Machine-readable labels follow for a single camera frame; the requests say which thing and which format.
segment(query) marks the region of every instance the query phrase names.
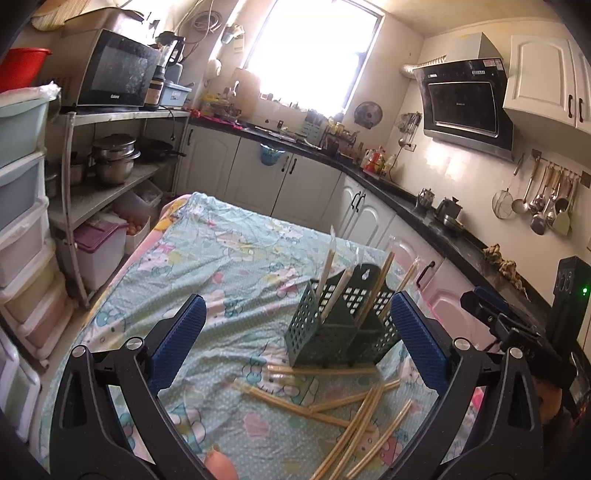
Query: blue basket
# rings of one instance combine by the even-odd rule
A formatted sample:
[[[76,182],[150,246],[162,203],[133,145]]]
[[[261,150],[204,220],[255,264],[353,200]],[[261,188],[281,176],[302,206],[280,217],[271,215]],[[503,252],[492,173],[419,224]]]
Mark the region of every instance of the blue basket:
[[[276,150],[275,148],[261,144],[261,162],[267,167],[275,165],[284,153],[285,151],[283,150]]]

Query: microwave oven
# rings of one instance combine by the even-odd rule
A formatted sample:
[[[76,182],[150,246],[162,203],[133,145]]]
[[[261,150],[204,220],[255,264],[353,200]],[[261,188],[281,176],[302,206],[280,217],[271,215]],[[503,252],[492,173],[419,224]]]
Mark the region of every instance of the microwave oven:
[[[144,106],[158,50],[103,29],[59,38],[51,50],[38,78],[62,88],[65,111]]]

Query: light blue bed sheet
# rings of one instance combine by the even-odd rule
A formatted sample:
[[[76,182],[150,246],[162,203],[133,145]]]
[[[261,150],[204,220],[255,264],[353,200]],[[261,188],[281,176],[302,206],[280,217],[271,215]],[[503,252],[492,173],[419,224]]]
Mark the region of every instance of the light blue bed sheet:
[[[191,293],[208,306],[206,325],[171,388],[159,393],[173,422],[202,459],[213,444],[230,457],[241,480],[307,480],[335,445],[343,429],[267,405],[240,393],[242,381],[294,404],[342,398],[367,390],[377,375],[271,378],[265,364],[287,364],[283,334],[310,277],[322,269],[330,237],[324,233],[248,212],[195,193],[176,213],[163,237],[112,286],[93,320],[74,344],[91,351],[120,347],[131,336],[144,337],[162,318],[172,316]],[[334,273],[353,260],[356,244],[337,240]],[[385,253],[366,249],[364,261],[381,265]],[[396,264],[387,283],[402,278]],[[429,316],[428,307],[410,287]],[[61,378],[65,360],[56,379]],[[359,476],[375,480],[417,431],[437,394],[423,384],[402,342],[378,365],[385,381],[400,378],[385,393],[372,418],[374,433],[364,435],[353,461],[359,460],[412,398],[414,406],[401,427]],[[40,457],[48,467],[55,381],[40,426]],[[112,389],[124,431],[134,453],[150,460],[121,391]],[[350,419],[359,404],[328,412]],[[470,407],[447,458],[457,456],[474,421]]]

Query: ceiling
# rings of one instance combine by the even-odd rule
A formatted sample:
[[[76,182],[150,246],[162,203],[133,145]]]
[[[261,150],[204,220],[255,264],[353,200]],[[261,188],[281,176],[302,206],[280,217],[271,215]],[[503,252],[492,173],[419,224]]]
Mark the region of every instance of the ceiling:
[[[432,37],[452,28],[500,18],[557,20],[543,0],[370,0],[416,32]]]

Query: kettle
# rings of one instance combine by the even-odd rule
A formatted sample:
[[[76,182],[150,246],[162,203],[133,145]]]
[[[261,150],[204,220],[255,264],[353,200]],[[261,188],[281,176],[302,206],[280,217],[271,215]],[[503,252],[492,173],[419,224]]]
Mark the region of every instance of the kettle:
[[[457,216],[461,211],[462,205],[458,204],[457,198],[452,197],[451,200],[449,198],[444,198],[437,207],[437,210],[435,210],[435,217],[441,221],[444,221],[446,215],[457,219]]]
[[[435,194],[431,189],[422,189],[417,195],[417,207],[430,208],[433,205]]]

